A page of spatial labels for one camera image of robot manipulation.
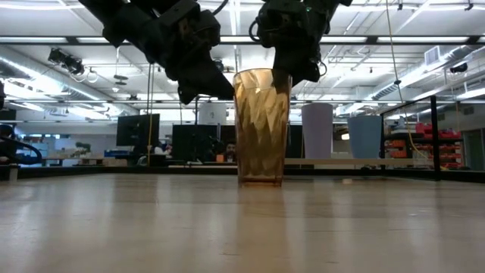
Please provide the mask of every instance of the cylindrical container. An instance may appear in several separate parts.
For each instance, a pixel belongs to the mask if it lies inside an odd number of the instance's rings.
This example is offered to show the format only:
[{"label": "cylindrical container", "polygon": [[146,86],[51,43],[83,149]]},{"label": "cylindrical container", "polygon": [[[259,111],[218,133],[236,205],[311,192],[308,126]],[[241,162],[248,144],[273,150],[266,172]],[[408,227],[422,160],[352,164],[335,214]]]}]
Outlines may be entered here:
[{"label": "cylindrical container", "polygon": [[348,118],[347,124],[354,158],[379,158],[382,117],[358,116]]},{"label": "cylindrical container", "polygon": [[310,103],[302,107],[305,158],[332,157],[333,106],[328,103]]},{"label": "cylindrical container", "polygon": [[8,182],[10,183],[17,182],[19,167],[20,166],[17,164],[10,164],[10,173],[8,174]]},{"label": "cylindrical container", "polygon": [[252,69],[234,76],[240,184],[281,185],[291,88],[290,75],[282,71]]},{"label": "cylindrical container", "polygon": [[204,102],[199,106],[199,124],[201,125],[225,125],[226,104]]}]

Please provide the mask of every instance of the yellow cable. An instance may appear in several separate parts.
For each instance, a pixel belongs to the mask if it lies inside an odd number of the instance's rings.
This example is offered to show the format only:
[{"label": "yellow cable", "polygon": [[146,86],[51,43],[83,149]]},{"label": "yellow cable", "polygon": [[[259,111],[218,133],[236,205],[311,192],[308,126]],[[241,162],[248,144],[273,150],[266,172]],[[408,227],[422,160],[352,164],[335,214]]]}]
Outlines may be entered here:
[{"label": "yellow cable", "polygon": [[[152,84],[152,90],[151,90],[151,94],[150,93],[147,93],[146,94],[146,99],[148,100],[149,105],[150,105],[149,108],[146,109],[146,114],[147,115],[150,115],[149,141],[148,141],[149,144],[148,144],[148,147],[150,147],[152,145],[152,126],[153,126],[153,118],[152,118],[153,117],[153,115],[152,115],[152,113],[153,113],[153,77],[155,77],[155,74],[152,75],[152,82],[151,82],[151,84]],[[146,161],[147,167],[150,167],[150,150],[151,150],[151,147],[150,147],[150,149],[148,149],[148,153],[147,153],[148,154],[147,161]]]},{"label": "yellow cable", "polygon": [[[397,67],[396,67],[396,57],[394,55],[394,44],[393,44],[393,29],[391,27],[391,19],[389,16],[389,0],[386,0],[386,16],[387,16],[387,26],[389,27],[389,38],[391,42],[391,55],[393,57],[393,65],[394,65],[394,74],[396,75],[396,81],[399,80],[399,75],[397,73]],[[401,87],[399,87],[399,84],[397,85],[397,90],[399,92],[399,98],[401,99],[401,103],[404,104],[404,99],[402,98],[402,93],[401,93]],[[421,151],[416,148],[415,142],[412,140],[412,134],[411,134],[411,129],[409,128],[409,122],[408,122],[408,113],[406,111],[406,108],[403,107],[402,110],[404,111],[404,117],[405,117],[405,124],[406,124],[406,129],[408,131],[408,136],[409,136],[409,142],[411,143],[412,148],[422,157],[424,157],[426,160],[428,160],[428,157],[422,153]]]}]

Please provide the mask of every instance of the textured drinking glass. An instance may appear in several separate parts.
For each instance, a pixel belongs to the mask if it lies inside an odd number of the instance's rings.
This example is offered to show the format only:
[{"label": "textured drinking glass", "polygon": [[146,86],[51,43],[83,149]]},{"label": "textured drinking glass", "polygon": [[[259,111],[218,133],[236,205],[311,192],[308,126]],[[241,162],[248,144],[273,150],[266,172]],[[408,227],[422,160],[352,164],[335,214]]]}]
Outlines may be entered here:
[{"label": "textured drinking glass", "polygon": [[282,71],[252,69],[234,76],[240,184],[281,185],[291,87]]}]

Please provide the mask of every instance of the black robotic arm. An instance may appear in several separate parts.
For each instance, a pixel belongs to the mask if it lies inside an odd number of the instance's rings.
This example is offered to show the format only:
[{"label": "black robotic arm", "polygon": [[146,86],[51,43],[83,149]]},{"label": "black robotic arm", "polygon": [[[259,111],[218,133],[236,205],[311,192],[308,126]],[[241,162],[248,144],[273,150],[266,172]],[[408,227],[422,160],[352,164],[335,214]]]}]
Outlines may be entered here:
[{"label": "black robotic arm", "polygon": [[[80,0],[104,25],[103,36],[115,47],[130,41],[150,63],[161,65],[179,82],[180,101],[197,95],[231,100],[233,87],[217,69],[210,50],[221,41],[221,25],[195,0]],[[330,31],[339,4],[352,0],[264,0],[249,34],[276,49],[274,68],[290,74],[293,86],[321,77],[320,39]],[[258,25],[257,36],[252,34]]]},{"label": "black robotic arm", "polygon": [[221,41],[221,25],[193,0],[80,0],[104,25],[115,47],[128,40],[150,63],[179,83],[180,101],[197,95],[233,99],[233,87],[217,69],[210,50]]},{"label": "black robotic arm", "polygon": [[[274,69],[292,75],[293,86],[302,80],[317,82],[321,75],[320,40],[330,32],[330,21],[339,4],[352,0],[264,0],[251,38],[265,48],[275,48]],[[252,33],[258,25],[256,38]]]}]

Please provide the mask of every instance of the cable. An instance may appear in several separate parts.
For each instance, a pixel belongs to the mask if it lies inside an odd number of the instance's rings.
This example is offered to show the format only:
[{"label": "cable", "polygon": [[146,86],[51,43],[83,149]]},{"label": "cable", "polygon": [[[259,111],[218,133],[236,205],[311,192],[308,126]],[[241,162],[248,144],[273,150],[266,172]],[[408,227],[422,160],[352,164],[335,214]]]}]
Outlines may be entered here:
[{"label": "cable", "polygon": [[[396,76],[396,81],[394,82],[394,84],[397,85],[397,90],[399,92],[399,98],[401,99],[401,103],[404,104],[405,102],[404,102],[404,99],[402,98],[401,87],[399,86],[399,84],[401,83],[401,80],[399,79],[399,75],[397,73],[396,56],[394,54],[393,29],[391,27],[391,19],[390,19],[390,16],[389,16],[389,0],[386,0],[386,16],[387,16],[387,26],[389,27],[389,38],[390,38],[390,43],[391,43],[391,55],[393,57],[394,75]],[[421,155],[425,159],[428,159],[428,157],[424,153],[422,153],[421,151],[418,150],[418,148],[416,148],[416,145],[415,145],[414,141],[412,140],[411,129],[409,128],[408,113],[407,113],[405,107],[402,110],[404,111],[406,129],[408,131],[409,142],[411,143],[412,148],[419,155]]]},{"label": "cable", "polygon": [[71,73],[69,73],[69,77],[70,77],[71,79],[73,79],[73,80],[77,81],[78,83],[82,83],[84,80],[86,80],[86,78],[85,78],[85,77],[84,77],[84,79],[82,79],[82,80],[78,80],[78,79],[76,79],[76,78],[74,77],[74,75],[73,75],[73,74],[71,74]]},{"label": "cable", "polygon": [[221,5],[219,7],[217,7],[214,11],[212,11],[212,14],[214,16],[217,15],[219,12],[222,11],[222,9],[227,5],[228,2],[229,2],[229,0],[223,0]]},{"label": "cable", "polygon": [[321,61],[320,64],[325,67],[325,72],[323,74],[320,74],[320,78],[322,78],[323,76],[327,75],[328,69],[327,65],[324,62]]},{"label": "cable", "polygon": [[148,147],[150,147],[150,149],[148,149],[148,157],[147,157],[147,166],[150,167],[150,152],[152,150],[151,148],[151,145],[152,145],[152,128],[153,128],[153,86],[154,86],[154,79],[155,79],[155,68],[152,67],[152,65],[150,64],[149,66],[149,75],[152,75],[151,77],[151,84],[152,84],[152,90],[151,90],[151,94],[150,92],[147,94],[146,96],[146,100],[147,100],[147,104],[149,104],[149,107],[146,109],[147,111],[147,114],[148,114],[148,111],[150,110],[150,126],[149,126],[149,141],[148,141]]},{"label": "cable", "polygon": [[23,165],[34,165],[34,164],[38,164],[42,161],[42,154],[35,147],[33,147],[29,144],[26,144],[26,143],[22,143],[20,141],[13,140],[13,139],[8,138],[6,136],[0,136],[0,140],[3,140],[4,142],[10,143],[10,144],[15,145],[17,147],[21,146],[21,147],[27,148],[29,150],[32,150],[36,154],[36,158],[33,161],[28,161],[26,159],[17,158],[17,156],[12,155],[9,152],[0,150],[0,155],[3,155],[5,157],[7,157],[8,159],[10,159],[11,163],[17,163],[17,164],[23,164]]},{"label": "cable", "polygon": [[249,26],[249,38],[251,38],[251,40],[253,40],[254,42],[259,42],[259,38],[256,38],[256,36],[252,33],[252,29],[255,27],[255,25],[256,20],[254,20]]}]

